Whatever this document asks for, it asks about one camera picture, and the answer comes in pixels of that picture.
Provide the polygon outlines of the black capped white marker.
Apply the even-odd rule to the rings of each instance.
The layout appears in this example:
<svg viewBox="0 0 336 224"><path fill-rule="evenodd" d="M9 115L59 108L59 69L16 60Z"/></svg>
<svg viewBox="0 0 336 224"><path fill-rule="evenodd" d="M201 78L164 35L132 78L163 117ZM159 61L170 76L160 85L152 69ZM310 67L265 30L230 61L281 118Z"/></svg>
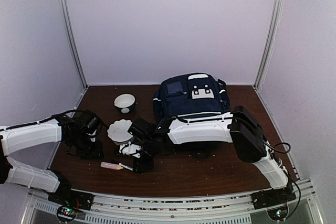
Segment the black capped white marker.
<svg viewBox="0 0 336 224"><path fill-rule="evenodd" d="M113 163L113 164L117 164L117 165L119 165L120 167L122 167L122 168L124 168L124 169L128 169L128 170L130 170L130 171L133 171L133 167L128 166L128 165L125 165L125 164L120 163L120 162L118 162L118 161L114 161L114 160L112 160L111 163Z"/></svg>

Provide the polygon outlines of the pink glue tube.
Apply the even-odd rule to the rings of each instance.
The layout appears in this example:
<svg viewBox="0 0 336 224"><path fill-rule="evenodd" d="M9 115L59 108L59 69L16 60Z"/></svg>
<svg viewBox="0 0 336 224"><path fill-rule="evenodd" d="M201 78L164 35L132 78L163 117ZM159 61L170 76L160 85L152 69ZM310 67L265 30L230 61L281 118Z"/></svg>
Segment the pink glue tube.
<svg viewBox="0 0 336 224"><path fill-rule="evenodd" d="M112 170L122 170L123 167L119 164L113 164L108 162L101 162L100 167Z"/></svg>

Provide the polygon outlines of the white scalloped ceramic bowl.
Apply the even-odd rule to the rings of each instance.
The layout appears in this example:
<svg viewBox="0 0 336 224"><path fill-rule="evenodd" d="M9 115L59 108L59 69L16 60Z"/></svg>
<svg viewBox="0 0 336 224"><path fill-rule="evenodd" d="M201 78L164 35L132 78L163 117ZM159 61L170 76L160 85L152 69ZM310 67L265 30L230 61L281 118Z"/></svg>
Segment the white scalloped ceramic bowl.
<svg viewBox="0 0 336 224"><path fill-rule="evenodd" d="M128 132L132 125L131 120L121 119L110 124L107 129L108 138L116 145L126 144L133 136Z"/></svg>

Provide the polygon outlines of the navy blue student backpack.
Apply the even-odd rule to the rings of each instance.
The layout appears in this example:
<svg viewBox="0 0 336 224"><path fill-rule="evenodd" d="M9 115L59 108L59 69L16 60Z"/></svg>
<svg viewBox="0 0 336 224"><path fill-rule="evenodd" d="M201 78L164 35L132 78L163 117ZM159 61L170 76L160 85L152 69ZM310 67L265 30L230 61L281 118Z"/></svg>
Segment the navy blue student backpack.
<svg viewBox="0 0 336 224"><path fill-rule="evenodd" d="M169 121L167 138L176 149L211 150L232 143L226 83L206 73L189 73L163 81L154 94L158 123Z"/></svg>

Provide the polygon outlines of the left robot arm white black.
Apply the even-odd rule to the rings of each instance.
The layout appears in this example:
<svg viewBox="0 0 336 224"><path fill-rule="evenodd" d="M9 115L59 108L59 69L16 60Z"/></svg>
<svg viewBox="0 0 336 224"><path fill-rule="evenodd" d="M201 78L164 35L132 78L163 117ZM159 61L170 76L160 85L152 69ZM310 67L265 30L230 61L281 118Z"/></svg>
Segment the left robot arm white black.
<svg viewBox="0 0 336 224"><path fill-rule="evenodd" d="M61 173L43 170L21 163L10 154L37 145L63 142L76 149L80 159L102 159L103 144L96 137L106 126L90 110L79 111L79 116L69 117L63 112L46 119L1 128L1 184L13 183L28 188L38 188L71 205L76 197L71 183Z"/></svg>

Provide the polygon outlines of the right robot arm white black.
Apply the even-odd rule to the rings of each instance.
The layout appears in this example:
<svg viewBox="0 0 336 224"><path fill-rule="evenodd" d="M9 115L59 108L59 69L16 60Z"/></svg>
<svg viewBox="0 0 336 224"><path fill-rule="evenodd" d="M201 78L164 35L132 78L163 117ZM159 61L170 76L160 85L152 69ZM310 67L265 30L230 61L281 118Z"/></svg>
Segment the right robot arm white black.
<svg viewBox="0 0 336 224"><path fill-rule="evenodd" d="M140 140L139 157L133 161L133 171L144 173L154 167L154 157L167 142L174 145L209 143L232 143L237 157L255 165L268 180L271 189L252 194L257 207L269 204L285 204L295 200L296 183L290 177L278 150L271 146L263 128L244 106L236 106L233 111L202 118L171 116L153 124L137 118L128 132Z"/></svg>

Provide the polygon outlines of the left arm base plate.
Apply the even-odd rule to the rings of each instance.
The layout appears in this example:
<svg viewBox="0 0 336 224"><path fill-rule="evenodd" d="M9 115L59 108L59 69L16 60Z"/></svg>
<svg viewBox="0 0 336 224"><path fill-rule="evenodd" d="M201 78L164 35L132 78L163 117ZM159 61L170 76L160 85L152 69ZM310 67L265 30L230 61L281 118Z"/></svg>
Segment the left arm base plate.
<svg viewBox="0 0 336 224"><path fill-rule="evenodd" d="M69 186L59 186L54 193L47 192L48 200L70 209L90 210L94 195L72 190Z"/></svg>

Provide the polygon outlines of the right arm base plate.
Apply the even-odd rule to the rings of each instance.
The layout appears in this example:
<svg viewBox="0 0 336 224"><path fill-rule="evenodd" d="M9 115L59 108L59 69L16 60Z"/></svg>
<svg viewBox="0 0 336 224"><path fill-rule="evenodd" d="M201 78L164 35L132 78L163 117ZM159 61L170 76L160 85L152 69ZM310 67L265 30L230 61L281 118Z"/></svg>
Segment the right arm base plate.
<svg viewBox="0 0 336 224"><path fill-rule="evenodd" d="M250 196L254 209L281 205L296 199L295 192L288 188L262 190L252 193Z"/></svg>

